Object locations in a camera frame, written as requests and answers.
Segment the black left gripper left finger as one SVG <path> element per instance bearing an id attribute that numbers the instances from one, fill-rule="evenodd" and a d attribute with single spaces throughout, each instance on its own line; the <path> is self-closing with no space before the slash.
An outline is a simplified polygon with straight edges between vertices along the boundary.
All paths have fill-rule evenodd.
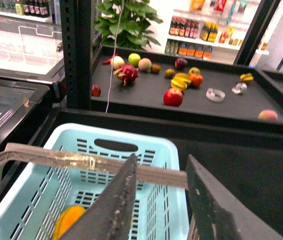
<path id="1" fill-rule="evenodd" d="M 136 199 L 137 157 L 131 154 L 97 200 L 61 240 L 127 240 Z"/>

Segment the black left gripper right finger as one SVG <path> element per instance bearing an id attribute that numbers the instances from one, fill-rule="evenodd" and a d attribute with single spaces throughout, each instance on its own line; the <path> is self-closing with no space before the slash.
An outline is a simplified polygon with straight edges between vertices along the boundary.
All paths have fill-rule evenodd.
<path id="1" fill-rule="evenodd" d="M 282 240 L 192 155 L 186 164 L 189 204 L 201 240 Z"/>

